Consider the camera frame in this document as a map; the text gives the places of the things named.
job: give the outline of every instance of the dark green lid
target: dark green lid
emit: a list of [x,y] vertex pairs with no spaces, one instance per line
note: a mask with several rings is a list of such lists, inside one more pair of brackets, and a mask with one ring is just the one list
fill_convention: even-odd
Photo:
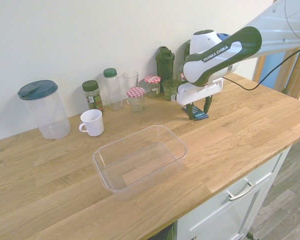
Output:
[[96,80],[89,80],[82,83],[82,88],[85,92],[93,92],[99,88],[99,85]]
[[57,91],[58,85],[51,80],[31,82],[18,91],[19,98],[23,100],[42,99]]
[[155,55],[155,60],[159,63],[173,63],[175,54],[166,46],[161,46],[160,52]]
[[115,68],[107,68],[103,70],[103,76],[106,78],[113,78],[117,75],[117,70]]

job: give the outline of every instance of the black cable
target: black cable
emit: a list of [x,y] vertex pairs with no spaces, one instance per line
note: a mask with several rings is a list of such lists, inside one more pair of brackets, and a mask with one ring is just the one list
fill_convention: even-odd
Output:
[[279,63],[274,69],[272,69],[258,84],[257,86],[253,87],[253,88],[245,88],[244,86],[240,85],[239,83],[236,83],[235,81],[233,80],[230,80],[229,78],[226,78],[226,77],[223,77],[224,79],[227,79],[228,81],[234,83],[234,84],[237,84],[238,86],[240,86],[241,88],[243,88],[244,90],[247,90],[247,91],[252,91],[252,90],[255,90],[257,87],[259,87],[259,85],[264,81],[266,80],[266,78],[272,74],[272,72],[274,70],[276,70],[278,67],[280,67],[282,64],[284,64],[289,58],[291,58],[293,55],[296,55],[297,53],[300,52],[300,49],[295,51],[294,53],[292,53],[290,56],[288,56],[285,60],[283,60],[281,63]]

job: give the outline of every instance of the white drawer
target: white drawer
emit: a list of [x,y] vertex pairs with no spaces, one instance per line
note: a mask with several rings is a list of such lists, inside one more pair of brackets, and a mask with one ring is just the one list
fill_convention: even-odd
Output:
[[245,177],[239,179],[237,182],[229,186],[224,191],[218,193],[216,196],[207,200],[185,216],[181,217],[177,222],[178,232],[181,228],[182,231],[190,231],[196,226],[200,225],[205,219],[210,218],[212,215],[217,213],[220,209],[228,207],[229,204],[234,203],[238,200],[230,202],[229,193],[236,196],[240,193],[244,193],[251,189],[248,182],[256,184],[256,187],[264,183],[265,181],[275,178],[283,161],[286,158],[290,148],[286,149],[282,153],[276,155],[257,169],[253,170]]

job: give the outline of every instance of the glass jar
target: glass jar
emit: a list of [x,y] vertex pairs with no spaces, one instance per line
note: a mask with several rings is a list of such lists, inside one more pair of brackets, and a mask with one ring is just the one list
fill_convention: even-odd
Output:
[[120,110],[123,106],[121,97],[119,77],[115,68],[107,68],[103,71],[105,86],[110,95],[111,107],[113,110]]
[[146,76],[144,78],[144,81],[146,82],[146,89],[147,89],[146,95],[149,98],[159,97],[161,77],[157,75],[150,75],[150,76]]
[[178,80],[169,79],[163,82],[164,98],[167,101],[176,101],[177,100],[177,89],[180,85]]
[[140,113],[145,110],[145,90],[142,87],[132,87],[126,92],[126,95],[131,112]]
[[101,112],[104,112],[104,106],[102,104],[98,82],[95,80],[85,81],[82,83],[82,89],[84,91],[89,109],[98,109]]

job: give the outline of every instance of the jar label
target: jar label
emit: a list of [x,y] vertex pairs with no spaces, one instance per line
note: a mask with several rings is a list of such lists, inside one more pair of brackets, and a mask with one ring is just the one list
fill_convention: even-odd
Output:
[[155,92],[155,94],[159,94],[159,88],[152,88],[151,89],[152,92]]
[[102,105],[102,100],[100,94],[95,96],[87,96],[86,101],[88,103],[89,109],[99,109],[104,111],[104,106]]

